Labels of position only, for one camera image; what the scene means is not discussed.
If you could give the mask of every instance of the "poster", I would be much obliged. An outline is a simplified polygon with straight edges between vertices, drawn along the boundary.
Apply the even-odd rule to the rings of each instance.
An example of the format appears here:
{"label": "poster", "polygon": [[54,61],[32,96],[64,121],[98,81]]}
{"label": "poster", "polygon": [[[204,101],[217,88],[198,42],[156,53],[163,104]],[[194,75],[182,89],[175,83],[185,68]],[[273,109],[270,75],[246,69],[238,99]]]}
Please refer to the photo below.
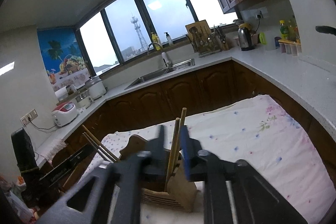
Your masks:
{"label": "poster", "polygon": [[37,32],[41,55],[54,91],[67,85],[84,84],[90,73],[72,28]]}

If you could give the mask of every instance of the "white pot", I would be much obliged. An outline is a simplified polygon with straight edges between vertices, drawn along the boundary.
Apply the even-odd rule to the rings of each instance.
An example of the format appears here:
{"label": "white pot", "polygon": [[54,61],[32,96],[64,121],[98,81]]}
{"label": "white pot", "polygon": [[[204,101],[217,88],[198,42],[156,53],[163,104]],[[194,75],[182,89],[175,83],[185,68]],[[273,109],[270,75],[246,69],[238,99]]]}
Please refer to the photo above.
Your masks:
{"label": "white pot", "polygon": [[85,82],[85,85],[89,87],[89,94],[93,100],[96,100],[106,93],[106,89],[103,82],[98,76],[92,77]]}

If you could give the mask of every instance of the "wall outlet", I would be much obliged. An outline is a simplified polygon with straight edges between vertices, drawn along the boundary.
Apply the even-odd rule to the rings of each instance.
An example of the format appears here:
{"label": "wall outlet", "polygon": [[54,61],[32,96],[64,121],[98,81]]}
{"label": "wall outlet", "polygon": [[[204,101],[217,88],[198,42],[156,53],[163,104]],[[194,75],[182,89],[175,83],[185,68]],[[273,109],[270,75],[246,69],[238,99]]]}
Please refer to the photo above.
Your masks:
{"label": "wall outlet", "polygon": [[37,117],[37,112],[35,109],[33,109],[32,111],[30,111],[29,113],[27,113],[26,115],[24,115],[20,120],[23,124],[23,126],[25,127],[29,122],[28,117],[30,118],[30,120],[34,120]]}
{"label": "wall outlet", "polygon": [[254,15],[254,18],[255,18],[256,20],[258,20],[258,19],[262,19],[262,18],[264,18],[264,17],[263,17],[262,12],[259,11],[258,13],[256,13],[256,14]]}

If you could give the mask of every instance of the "rice cooker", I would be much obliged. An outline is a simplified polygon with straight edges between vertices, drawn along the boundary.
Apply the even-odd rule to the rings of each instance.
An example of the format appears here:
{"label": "rice cooker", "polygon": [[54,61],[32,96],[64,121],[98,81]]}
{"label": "rice cooker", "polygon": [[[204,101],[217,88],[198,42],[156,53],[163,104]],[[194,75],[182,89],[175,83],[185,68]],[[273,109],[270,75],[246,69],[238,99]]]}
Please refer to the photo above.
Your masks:
{"label": "rice cooker", "polygon": [[91,77],[85,82],[85,87],[89,90],[89,94],[93,100],[98,99],[106,93],[106,89],[99,76]]}
{"label": "rice cooker", "polygon": [[62,127],[72,122],[77,117],[78,111],[74,103],[64,102],[55,107],[51,115],[56,125]]}

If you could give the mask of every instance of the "yellow bottle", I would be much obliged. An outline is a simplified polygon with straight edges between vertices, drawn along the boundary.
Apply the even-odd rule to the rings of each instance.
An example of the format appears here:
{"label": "yellow bottle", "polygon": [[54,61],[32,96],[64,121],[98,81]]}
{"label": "yellow bottle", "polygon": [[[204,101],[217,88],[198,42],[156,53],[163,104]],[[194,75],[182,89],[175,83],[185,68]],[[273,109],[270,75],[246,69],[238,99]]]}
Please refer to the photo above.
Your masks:
{"label": "yellow bottle", "polygon": [[[151,32],[151,34],[152,34],[152,41],[157,42],[162,46],[159,36],[156,33],[153,33],[153,32]],[[155,47],[155,49],[157,51],[160,50],[160,47],[157,44],[154,44],[153,46]]]}

